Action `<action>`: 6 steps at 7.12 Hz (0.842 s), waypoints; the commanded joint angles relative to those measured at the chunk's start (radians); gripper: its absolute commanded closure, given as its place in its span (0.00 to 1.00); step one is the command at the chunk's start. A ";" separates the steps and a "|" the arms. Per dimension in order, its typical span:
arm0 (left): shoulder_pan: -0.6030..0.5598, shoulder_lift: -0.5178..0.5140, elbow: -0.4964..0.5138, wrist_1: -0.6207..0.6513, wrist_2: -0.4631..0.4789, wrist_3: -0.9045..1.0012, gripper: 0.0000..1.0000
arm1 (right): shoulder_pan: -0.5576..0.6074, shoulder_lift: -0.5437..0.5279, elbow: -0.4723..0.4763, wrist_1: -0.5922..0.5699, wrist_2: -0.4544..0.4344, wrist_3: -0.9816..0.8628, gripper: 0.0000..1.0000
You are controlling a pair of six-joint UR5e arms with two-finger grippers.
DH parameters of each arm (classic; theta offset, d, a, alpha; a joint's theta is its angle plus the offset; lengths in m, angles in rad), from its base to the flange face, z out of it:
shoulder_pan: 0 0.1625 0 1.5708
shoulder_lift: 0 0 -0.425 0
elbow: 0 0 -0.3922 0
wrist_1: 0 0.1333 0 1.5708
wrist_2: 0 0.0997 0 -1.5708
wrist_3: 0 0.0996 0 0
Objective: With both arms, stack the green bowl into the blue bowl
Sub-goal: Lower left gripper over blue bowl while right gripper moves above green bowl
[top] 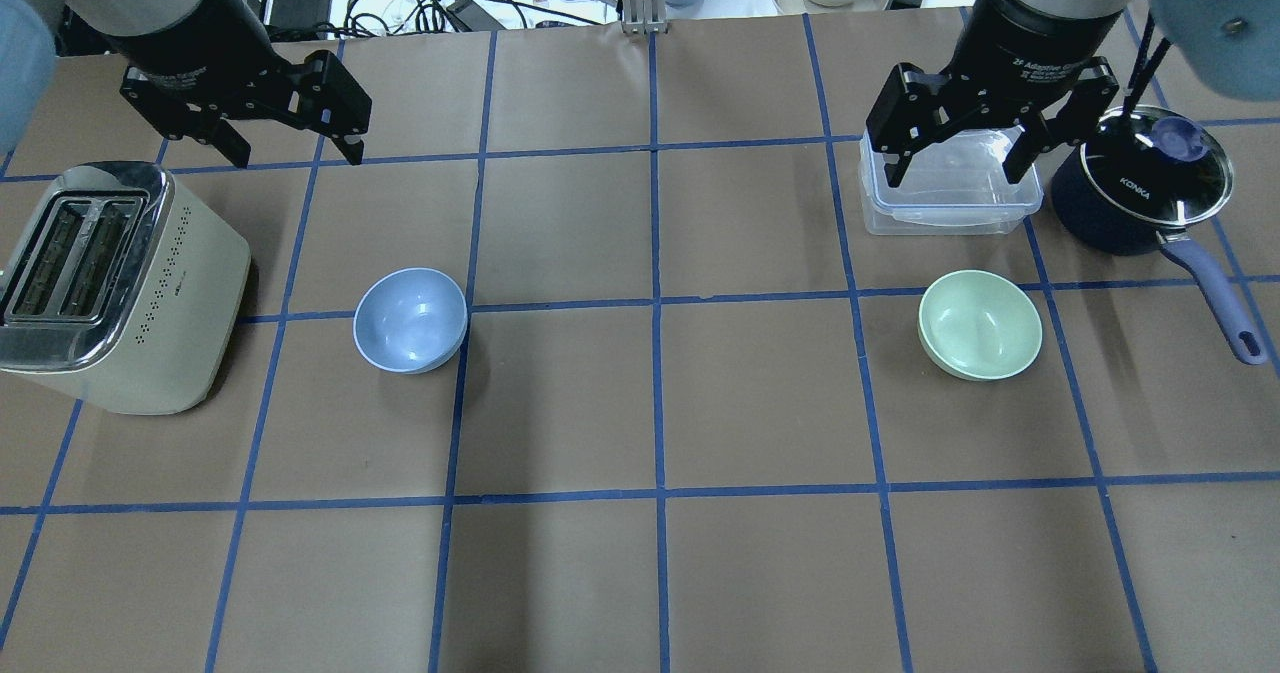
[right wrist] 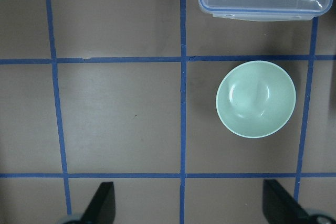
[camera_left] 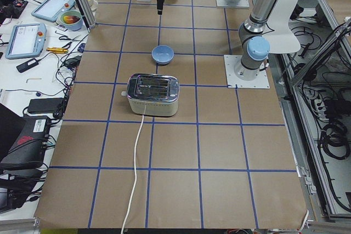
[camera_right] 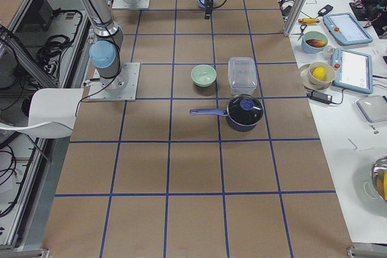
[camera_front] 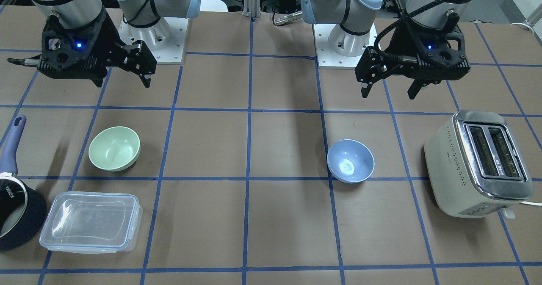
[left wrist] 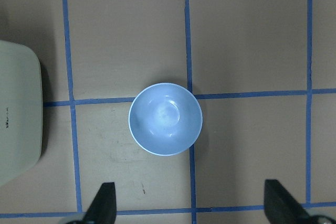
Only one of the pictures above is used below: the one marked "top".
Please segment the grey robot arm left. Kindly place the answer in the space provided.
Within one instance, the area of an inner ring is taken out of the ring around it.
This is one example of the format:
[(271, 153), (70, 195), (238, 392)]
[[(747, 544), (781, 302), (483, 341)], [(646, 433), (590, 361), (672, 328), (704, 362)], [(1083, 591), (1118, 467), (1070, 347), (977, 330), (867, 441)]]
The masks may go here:
[(189, 137), (246, 168), (251, 145), (234, 122), (274, 120), (364, 161), (370, 95), (329, 50), (280, 58), (246, 0), (3, 0), (4, 152), (52, 81), (65, 9), (129, 61), (120, 93), (166, 139)]

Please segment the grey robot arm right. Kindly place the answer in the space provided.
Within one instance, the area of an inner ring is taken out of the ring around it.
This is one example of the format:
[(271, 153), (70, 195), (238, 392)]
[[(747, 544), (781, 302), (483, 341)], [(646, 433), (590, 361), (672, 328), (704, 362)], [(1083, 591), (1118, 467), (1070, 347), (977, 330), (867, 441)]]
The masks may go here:
[[(888, 186), (916, 154), (963, 131), (1020, 136), (1004, 159), (1021, 180), (1037, 157), (1091, 136), (1119, 90), (1098, 55), (1130, 0), (975, 0), (951, 61), (938, 73), (901, 63), (867, 118)], [(1277, 99), (1279, 0), (1149, 0), (1164, 38), (1202, 84), (1229, 99)]]

